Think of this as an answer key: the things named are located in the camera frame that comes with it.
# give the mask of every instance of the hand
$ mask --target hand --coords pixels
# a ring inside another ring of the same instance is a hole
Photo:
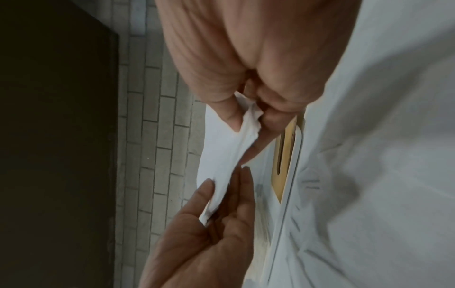
[[[206,180],[179,211],[149,256],[140,288],[240,288],[253,259],[255,197],[249,168],[232,174],[207,227],[199,221],[215,186]]]
[[[351,36],[361,0],[156,0],[164,37],[190,89],[235,131],[233,93],[248,79],[262,103],[259,138],[241,163],[318,99]]]

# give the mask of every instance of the dark panel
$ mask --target dark panel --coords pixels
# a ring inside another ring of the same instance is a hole
[[[111,287],[117,36],[65,0],[0,35],[0,287]]]

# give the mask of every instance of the white paper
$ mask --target white paper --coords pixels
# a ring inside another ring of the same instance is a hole
[[[263,114],[261,109],[241,93],[236,92],[235,96],[246,110],[240,132],[234,132],[209,106],[205,113],[204,149],[196,184],[199,187],[206,179],[212,179],[215,193],[199,217],[204,225],[221,204],[234,168],[257,139],[261,128],[258,120]]]

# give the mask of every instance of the tiled floor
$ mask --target tiled floor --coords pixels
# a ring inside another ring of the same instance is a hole
[[[205,104],[179,77],[153,0],[73,1],[120,35],[114,288],[134,288],[196,189]]]

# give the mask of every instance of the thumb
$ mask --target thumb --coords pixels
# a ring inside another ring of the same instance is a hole
[[[240,131],[244,111],[234,95],[217,102],[208,101],[207,105],[209,105],[218,116],[232,128],[232,130],[235,132]]]

